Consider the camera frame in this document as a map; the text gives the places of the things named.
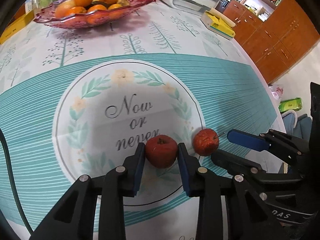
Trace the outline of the orange mandarin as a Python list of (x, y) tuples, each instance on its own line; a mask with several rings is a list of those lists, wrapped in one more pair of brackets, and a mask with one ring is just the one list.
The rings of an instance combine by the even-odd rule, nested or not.
[(72, 7), (65, 12), (65, 17), (73, 14), (85, 14), (87, 10), (84, 7)]

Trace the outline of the red hawthorn fruit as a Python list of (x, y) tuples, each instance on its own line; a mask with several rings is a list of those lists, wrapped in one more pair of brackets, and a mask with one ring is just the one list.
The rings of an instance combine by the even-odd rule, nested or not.
[(219, 136), (210, 128), (200, 130), (193, 139), (194, 151), (203, 157), (212, 155), (219, 147)]
[(158, 135), (149, 139), (145, 145), (147, 160), (155, 168), (169, 168), (177, 158), (177, 142), (167, 135)]

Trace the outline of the clear drinking glass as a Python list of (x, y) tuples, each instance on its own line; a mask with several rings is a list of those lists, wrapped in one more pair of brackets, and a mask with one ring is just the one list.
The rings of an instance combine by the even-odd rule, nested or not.
[(53, 0), (32, 0), (32, 8), (33, 12), (36, 15), (39, 13), (43, 8), (48, 7), (51, 5)]

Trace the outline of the small yellow-orange mandarin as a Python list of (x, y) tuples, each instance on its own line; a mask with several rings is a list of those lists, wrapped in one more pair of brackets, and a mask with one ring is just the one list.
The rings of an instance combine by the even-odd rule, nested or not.
[(122, 7), (121, 4), (115, 3), (115, 4), (113, 4), (113, 5), (110, 5), (110, 6), (108, 7), (108, 10), (114, 10), (114, 9), (118, 9), (118, 8), (121, 8), (121, 7)]

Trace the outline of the spotted yellow banana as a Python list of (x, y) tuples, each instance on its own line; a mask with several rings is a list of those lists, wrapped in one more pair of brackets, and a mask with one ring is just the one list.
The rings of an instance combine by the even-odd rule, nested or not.
[(130, 6), (129, 0), (117, 0), (117, 4), (121, 5), (122, 7)]

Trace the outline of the green wipes pack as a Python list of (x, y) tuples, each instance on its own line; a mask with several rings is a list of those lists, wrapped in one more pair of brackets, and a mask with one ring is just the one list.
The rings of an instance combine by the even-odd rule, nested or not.
[(294, 98), (294, 99), (281, 101), (278, 108), (280, 113), (284, 113), (289, 110), (300, 111), (302, 109), (302, 99)]

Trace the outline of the yellow box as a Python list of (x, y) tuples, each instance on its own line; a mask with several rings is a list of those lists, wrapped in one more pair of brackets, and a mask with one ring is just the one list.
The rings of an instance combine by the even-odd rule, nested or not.
[(25, 28), (32, 20), (34, 19), (34, 12), (30, 11), (27, 14), (22, 15), (17, 20), (12, 22), (9, 26), (6, 27), (3, 34), (1, 35), (1, 44), (3, 44), (10, 37), (15, 35), (17, 32)]

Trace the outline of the wooden cabinet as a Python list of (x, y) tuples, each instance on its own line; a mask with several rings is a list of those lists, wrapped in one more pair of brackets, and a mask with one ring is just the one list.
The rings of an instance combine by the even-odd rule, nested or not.
[(235, 23), (235, 40), (266, 83), (276, 81), (319, 41), (315, 26), (295, 0), (281, 1), (265, 21), (235, 0), (223, 14)]

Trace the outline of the tree print tablecloth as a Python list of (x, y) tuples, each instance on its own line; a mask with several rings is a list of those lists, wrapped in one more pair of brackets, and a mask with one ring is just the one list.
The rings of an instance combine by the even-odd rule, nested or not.
[(23, 239), (82, 174), (106, 174), (159, 134), (193, 153), (202, 128), (218, 133), (221, 149), (279, 171), (268, 152), (227, 140), (231, 129), (284, 125), (247, 53), (198, 16), (157, 1), (94, 28), (31, 22), (1, 45), (1, 130), (26, 220), (5, 156), (1, 211)]

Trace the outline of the red yellow apple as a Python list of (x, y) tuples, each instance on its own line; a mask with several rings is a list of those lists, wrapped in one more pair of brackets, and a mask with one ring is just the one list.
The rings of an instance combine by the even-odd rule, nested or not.
[(67, 11), (75, 7), (74, 0), (67, 0), (58, 5), (55, 9), (54, 16), (56, 18), (63, 18), (67, 15)]

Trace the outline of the pink glass fruit bowl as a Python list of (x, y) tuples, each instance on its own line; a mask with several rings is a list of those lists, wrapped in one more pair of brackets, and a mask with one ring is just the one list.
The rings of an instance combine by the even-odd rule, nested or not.
[(41, 9), (34, 22), (61, 29), (81, 29), (111, 23), (137, 11), (155, 0), (117, 0), (108, 4), (101, 0), (80, 5), (75, 0), (58, 0)]

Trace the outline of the yellow sponge pack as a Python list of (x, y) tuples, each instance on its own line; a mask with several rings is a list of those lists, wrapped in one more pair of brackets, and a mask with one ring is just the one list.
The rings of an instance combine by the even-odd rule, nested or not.
[(200, 20), (208, 30), (213, 31), (228, 40), (232, 40), (235, 37), (233, 27), (235, 27), (236, 24), (214, 8), (211, 8), (209, 11), (206, 10)]

